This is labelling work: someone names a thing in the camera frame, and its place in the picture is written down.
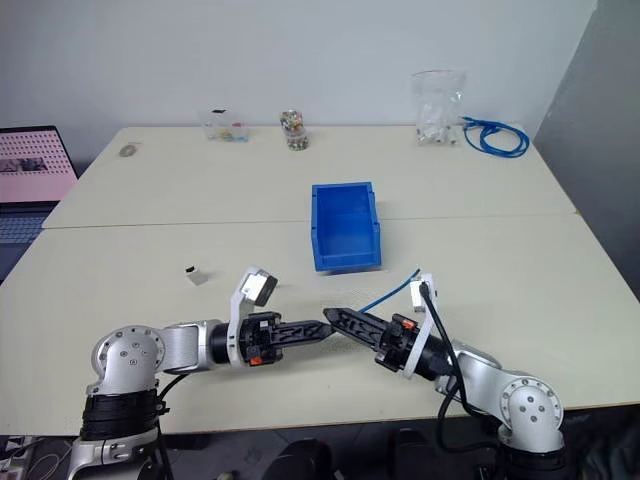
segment table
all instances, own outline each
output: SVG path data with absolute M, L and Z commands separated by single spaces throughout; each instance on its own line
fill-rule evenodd
M 278 127 L 252 128 L 240 144 L 208 141 L 199 127 L 125 128 L 44 226 L 308 221 L 312 184 L 359 181 L 373 182 L 381 219 L 575 212 L 533 145 L 502 159 L 466 143 L 419 147 L 407 126 L 310 135 L 293 152 Z M 129 142 L 138 152 L 120 157 Z
M 548 381 L 565 407 L 640 400 L 640 306 L 578 215 L 383 220 L 384 270 L 313 270 L 304 222 L 45 230 L 0 288 L 0 431 L 75 435 L 94 343 L 127 324 L 228 318 L 249 264 L 280 279 L 269 309 L 317 319 L 360 307 L 420 266 L 452 338 Z M 211 275 L 184 276 L 195 263 Z M 372 313 L 411 312 L 409 293 Z M 279 364 L 194 375 L 167 397 L 166 432 L 434 417 L 442 396 L 342 336 Z M 166 384 L 167 376 L 162 376 Z M 459 406 L 451 409 L 460 413 Z

